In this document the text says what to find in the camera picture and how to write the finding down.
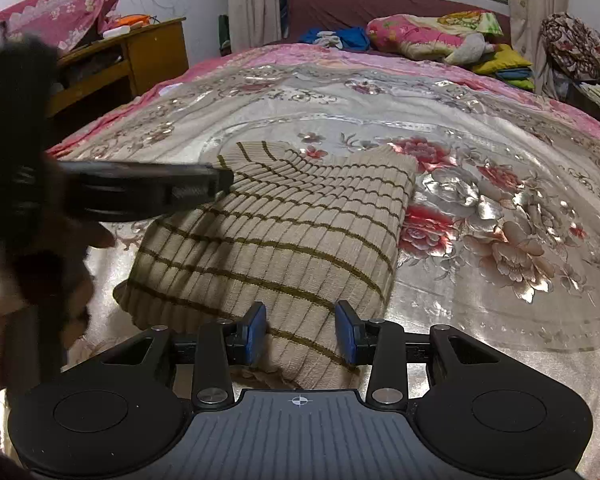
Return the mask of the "beige striped knit sweater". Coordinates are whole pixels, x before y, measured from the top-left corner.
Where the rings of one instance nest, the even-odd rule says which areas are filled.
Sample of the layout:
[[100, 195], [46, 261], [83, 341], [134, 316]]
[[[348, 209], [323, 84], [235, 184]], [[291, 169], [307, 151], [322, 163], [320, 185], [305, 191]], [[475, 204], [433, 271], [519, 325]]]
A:
[[347, 389], [360, 375], [337, 348], [335, 304], [366, 318], [390, 298], [418, 163], [390, 146], [313, 159], [285, 142], [206, 155], [233, 171], [214, 203], [151, 223], [114, 299], [139, 328], [193, 334], [266, 307], [261, 382]]

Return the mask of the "blue clothes pile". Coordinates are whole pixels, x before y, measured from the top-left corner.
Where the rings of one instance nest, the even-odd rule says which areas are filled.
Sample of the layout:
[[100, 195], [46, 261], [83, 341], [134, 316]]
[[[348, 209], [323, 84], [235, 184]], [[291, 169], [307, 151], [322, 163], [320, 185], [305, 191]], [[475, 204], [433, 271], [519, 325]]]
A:
[[362, 27], [337, 30], [311, 28], [298, 41], [300, 44], [315, 44], [323, 48], [365, 52], [370, 48], [370, 38]]

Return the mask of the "wooden bedside desk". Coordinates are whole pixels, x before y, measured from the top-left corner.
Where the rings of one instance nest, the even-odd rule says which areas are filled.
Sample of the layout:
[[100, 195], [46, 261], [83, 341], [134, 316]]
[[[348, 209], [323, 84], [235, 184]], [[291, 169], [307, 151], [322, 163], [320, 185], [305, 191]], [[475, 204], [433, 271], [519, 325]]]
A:
[[183, 75], [189, 68], [184, 18], [136, 28], [127, 34], [94, 42], [58, 61], [56, 91], [47, 105], [53, 117], [120, 80], [130, 96], [141, 96], [155, 84]]

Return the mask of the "floral satin bedspread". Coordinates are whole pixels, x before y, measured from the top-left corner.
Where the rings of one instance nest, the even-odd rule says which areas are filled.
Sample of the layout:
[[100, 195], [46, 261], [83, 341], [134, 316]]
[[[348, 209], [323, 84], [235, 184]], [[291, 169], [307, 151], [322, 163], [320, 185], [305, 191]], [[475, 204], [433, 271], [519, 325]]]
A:
[[0, 40], [0, 479], [600, 479], [600, 125], [261, 48], [46, 148]]

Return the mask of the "pink floral cover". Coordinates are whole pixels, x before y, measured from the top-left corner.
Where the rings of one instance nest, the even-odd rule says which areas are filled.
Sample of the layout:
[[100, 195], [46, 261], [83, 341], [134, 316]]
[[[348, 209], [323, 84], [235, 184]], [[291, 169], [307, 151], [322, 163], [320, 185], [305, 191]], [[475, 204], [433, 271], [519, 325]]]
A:
[[66, 54], [92, 29], [98, 34], [106, 30], [118, 2], [22, 0], [0, 12], [0, 26], [5, 26], [10, 39], [21, 40], [26, 35], [33, 35]]

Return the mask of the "green bottle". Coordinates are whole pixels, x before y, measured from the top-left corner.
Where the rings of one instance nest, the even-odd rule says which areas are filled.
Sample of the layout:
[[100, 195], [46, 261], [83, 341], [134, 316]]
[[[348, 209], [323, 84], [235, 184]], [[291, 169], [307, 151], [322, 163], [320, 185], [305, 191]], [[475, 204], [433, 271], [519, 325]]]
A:
[[226, 14], [221, 14], [218, 18], [218, 32], [220, 55], [230, 55], [232, 53], [232, 47], [230, 46], [230, 22]]

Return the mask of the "yellow folded cloth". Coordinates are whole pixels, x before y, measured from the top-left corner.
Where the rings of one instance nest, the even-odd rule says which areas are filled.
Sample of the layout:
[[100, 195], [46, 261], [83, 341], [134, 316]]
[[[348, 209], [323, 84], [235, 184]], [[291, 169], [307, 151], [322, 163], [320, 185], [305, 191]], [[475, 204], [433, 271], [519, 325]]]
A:
[[470, 70], [520, 90], [531, 92], [535, 90], [532, 63], [508, 44], [496, 44], [494, 50], [483, 55]]

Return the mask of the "beige left curtain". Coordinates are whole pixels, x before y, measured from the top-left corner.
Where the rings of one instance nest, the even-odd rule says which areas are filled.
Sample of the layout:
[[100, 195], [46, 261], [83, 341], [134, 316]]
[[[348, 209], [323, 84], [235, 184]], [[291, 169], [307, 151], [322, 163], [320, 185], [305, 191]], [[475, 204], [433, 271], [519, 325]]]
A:
[[279, 0], [228, 0], [233, 53], [282, 39]]

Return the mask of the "beige curtain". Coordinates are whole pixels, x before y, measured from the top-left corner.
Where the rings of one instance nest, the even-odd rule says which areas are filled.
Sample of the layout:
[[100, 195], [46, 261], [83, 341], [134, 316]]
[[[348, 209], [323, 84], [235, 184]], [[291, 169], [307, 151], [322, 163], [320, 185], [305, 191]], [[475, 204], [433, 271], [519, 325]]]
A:
[[508, 0], [512, 46], [532, 62], [537, 94], [557, 98], [553, 71], [541, 39], [543, 21], [568, 10], [568, 0]]
[[228, 0], [233, 53], [282, 39], [279, 0]]

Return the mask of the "pink floral folded quilt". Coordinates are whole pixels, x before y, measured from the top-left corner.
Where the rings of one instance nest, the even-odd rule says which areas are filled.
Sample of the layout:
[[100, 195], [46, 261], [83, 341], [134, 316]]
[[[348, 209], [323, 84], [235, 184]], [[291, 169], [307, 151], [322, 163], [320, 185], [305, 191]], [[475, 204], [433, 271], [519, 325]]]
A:
[[366, 35], [381, 52], [396, 53], [412, 61], [439, 61], [463, 66], [493, 53], [490, 39], [504, 37], [496, 15], [469, 10], [425, 18], [393, 14], [367, 23]]

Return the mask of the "dark red sofa bench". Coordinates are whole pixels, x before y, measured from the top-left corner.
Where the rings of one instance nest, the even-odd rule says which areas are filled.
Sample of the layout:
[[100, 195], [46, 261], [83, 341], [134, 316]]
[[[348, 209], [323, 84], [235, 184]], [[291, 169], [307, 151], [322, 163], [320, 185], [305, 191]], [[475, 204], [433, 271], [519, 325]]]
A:
[[283, 42], [299, 42], [312, 28], [365, 28], [374, 18], [394, 14], [438, 18], [472, 10], [486, 11], [486, 7], [449, 0], [288, 0], [288, 35]]

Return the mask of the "dark floral fabric bundle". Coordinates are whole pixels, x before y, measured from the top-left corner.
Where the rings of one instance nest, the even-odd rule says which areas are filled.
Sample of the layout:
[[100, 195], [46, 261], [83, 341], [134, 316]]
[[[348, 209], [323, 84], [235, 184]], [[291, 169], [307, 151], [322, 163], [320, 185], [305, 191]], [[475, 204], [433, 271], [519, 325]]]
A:
[[548, 57], [571, 80], [600, 82], [600, 32], [562, 12], [542, 21], [540, 36]]

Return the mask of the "beige right curtain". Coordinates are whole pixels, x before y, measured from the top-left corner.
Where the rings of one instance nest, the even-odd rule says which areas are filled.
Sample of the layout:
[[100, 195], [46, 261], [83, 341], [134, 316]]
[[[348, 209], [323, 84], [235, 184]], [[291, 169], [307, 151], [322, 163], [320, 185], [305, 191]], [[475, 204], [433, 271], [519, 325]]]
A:
[[541, 39], [543, 21], [568, 10], [568, 0], [508, 0], [512, 46], [532, 62], [537, 94], [557, 98], [553, 71]]

